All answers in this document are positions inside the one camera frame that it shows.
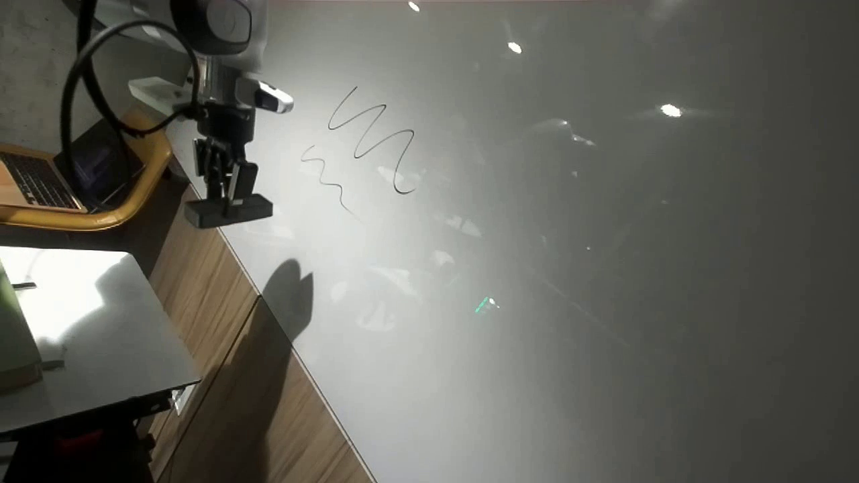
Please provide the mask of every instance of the wooden surface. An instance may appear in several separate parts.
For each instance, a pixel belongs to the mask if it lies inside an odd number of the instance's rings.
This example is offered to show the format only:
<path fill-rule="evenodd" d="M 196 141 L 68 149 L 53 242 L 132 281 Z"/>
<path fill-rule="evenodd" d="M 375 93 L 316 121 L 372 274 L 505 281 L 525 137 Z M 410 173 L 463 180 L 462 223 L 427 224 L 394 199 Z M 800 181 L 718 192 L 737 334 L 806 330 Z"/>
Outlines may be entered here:
<path fill-rule="evenodd" d="M 200 368 L 149 423 L 160 483 L 370 481 L 217 231 L 174 216 L 149 281 Z"/>

